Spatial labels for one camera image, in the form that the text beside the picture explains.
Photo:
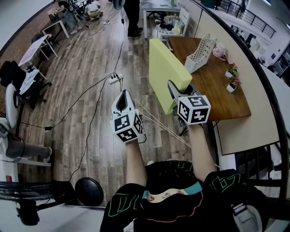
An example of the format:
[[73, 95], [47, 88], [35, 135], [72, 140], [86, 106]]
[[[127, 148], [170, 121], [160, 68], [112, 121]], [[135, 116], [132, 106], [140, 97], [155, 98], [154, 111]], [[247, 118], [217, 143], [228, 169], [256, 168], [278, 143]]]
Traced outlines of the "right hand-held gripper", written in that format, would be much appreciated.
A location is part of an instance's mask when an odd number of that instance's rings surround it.
[[171, 80], [168, 80], [167, 85], [177, 105], [174, 112], [179, 117], [181, 126], [203, 124], [208, 121], [210, 102], [193, 83], [190, 83], [184, 92], [181, 92]]

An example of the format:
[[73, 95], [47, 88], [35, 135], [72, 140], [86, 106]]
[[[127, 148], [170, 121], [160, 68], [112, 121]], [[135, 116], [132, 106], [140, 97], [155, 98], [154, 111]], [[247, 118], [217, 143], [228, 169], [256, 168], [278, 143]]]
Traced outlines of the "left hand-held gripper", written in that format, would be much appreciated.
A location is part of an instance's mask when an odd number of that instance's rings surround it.
[[112, 133], [123, 143], [140, 139], [139, 143], [146, 141], [146, 135], [139, 115], [135, 109], [134, 101], [128, 90], [123, 90], [114, 100], [111, 110], [113, 112], [110, 126]]

